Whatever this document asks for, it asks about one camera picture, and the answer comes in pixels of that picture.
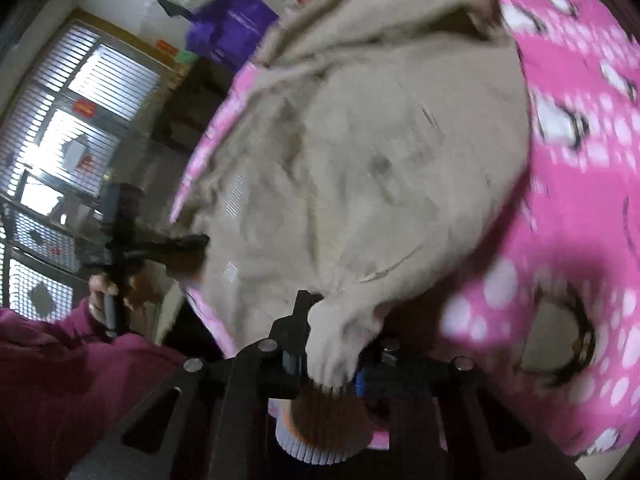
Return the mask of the left hand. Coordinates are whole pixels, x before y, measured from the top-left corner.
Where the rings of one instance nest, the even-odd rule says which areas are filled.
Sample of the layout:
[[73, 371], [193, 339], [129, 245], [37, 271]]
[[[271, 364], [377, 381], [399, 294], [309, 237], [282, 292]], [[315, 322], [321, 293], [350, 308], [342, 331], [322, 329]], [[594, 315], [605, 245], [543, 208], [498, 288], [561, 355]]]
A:
[[88, 309], [92, 318], [105, 326], [106, 300], [119, 298], [126, 308], [128, 328], [151, 338], [160, 308], [172, 284], [174, 280], [168, 276], [166, 268], [151, 261], [147, 261], [137, 274], [127, 278], [123, 292], [104, 272], [93, 274], [89, 278]]

